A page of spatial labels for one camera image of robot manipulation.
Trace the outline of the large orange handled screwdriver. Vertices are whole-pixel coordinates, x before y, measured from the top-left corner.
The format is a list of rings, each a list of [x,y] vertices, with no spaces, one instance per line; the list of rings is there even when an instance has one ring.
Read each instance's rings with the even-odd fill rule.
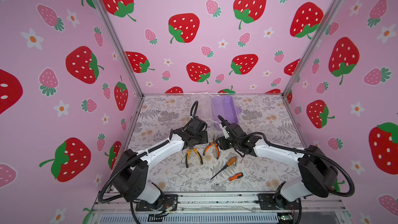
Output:
[[[222,169],[217,172],[210,180],[214,179],[219,173],[221,173],[223,170],[227,169],[228,167],[234,165],[236,163],[237,159],[236,157],[232,157],[223,167]]]

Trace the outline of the purple plastic tool box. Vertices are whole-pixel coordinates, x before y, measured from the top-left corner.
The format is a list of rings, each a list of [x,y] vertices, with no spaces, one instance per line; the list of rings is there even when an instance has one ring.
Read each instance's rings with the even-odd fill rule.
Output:
[[[212,120],[218,131],[221,131],[221,120],[218,116],[222,116],[229,123],[238,123],[238,114],[241,109],[234,104],[233,97],[230,95],[217,95],[211,99]]]

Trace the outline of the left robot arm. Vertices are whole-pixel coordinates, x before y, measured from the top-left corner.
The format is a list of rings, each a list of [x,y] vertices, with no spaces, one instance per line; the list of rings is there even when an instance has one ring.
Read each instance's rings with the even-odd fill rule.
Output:
[[[158,186],[147,182],[149,171],[177,152],[207,144],[206,129],[205,121],[192,117],[182,128],[171,129],[169,137],[164,141],[138,152],[126,150],[99,192],[98,202],[108,203],[123,198],[129,203],[144,201],[152,208],[159,209],[164,202],[164,193]]]

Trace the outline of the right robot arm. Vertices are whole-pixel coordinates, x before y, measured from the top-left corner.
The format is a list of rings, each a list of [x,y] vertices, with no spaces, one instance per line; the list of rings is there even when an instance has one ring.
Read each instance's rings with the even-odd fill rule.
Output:
[[[220,128],[223,132],[223,137],[219,139],[221,149],[233,148],[241,157],[268,158],[299,171],[297,178],[277,189],[277,198],[293,202],[312,195],[320,198],[330,194],[351,197],[355,193],[354,182],[346,170],[316,146],[299,149],[275,144],[267,140],[262,132],[245,133],[236,123],[223,122]]]

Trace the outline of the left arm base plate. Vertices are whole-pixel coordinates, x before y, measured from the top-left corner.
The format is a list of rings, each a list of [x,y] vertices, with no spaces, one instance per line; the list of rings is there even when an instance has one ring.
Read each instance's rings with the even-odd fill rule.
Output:
[[[140,200],[135,207],[136,211],[139,212],[170,212],[177,209],[178,195],[176,194],[161,194],[160,197],[154,203],[148,203],[147,201]]]

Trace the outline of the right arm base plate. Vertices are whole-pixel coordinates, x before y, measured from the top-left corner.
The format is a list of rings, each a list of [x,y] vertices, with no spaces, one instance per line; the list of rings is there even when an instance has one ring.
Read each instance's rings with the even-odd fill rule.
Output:
[[[299,210],[300,204],[298,200],[289,202],[281,196],[274,196],[274,194],[258,194],[257,204],[260,205],[261,210]]]

